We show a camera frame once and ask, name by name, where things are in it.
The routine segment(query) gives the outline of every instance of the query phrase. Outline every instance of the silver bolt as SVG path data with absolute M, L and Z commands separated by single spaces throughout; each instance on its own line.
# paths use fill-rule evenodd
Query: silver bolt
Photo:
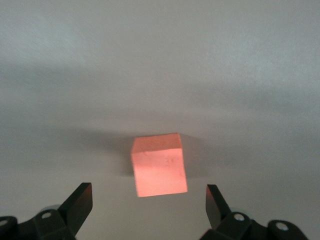
M 46 213 L 42 214 L 42 216 L 41 216 L 42 219 L 46 219 L 49 217 L 51 217 L 51 212 L 46 212 Z
M 0 227 L 6 225 L 7 223 L 8 223 L 8 220 L 0 221 Z
M 276 224 L 276 227 L 282 231 L 288 231 L 289 228 L 287 225 L 285 225 L 283 222 L 277 222 Z
M 234 215 L 234 218 L 235 218 L 235 220 L 241 221 L 241 222 L 245 220 L 245 217 L 242 216 L 240 213 L 236 213 L 236 214 Z

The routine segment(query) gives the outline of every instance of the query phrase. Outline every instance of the pink cube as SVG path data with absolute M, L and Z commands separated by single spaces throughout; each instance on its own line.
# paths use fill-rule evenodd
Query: pink cube
M 136 137 L 131 160 L 138 197 L 188 191 L 178 133 Z

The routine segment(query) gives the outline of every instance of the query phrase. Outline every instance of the gray surface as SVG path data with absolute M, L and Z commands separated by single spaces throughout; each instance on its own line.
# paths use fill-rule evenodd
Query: gray surface
M 1 1 L 0 216 L 92 182 L 79 240 L 195 240 L 206 184 L 320 238 L 320 2 Z M 183 134 L 188 193 L 138 198 L 135 136 Z

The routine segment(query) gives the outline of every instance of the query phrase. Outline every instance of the cube top face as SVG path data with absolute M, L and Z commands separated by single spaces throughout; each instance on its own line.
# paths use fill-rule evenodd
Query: cube top face
M 188 191 L 178 133 L 137 137 L 132 148 L 131 160 L 138 197 Z

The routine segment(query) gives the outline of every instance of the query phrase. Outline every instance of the cube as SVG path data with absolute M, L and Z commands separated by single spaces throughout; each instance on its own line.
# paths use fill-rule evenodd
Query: cube
M 178 133 L 136 137 L 131 150 L 131 161 L 138 197 L 188 191 Z

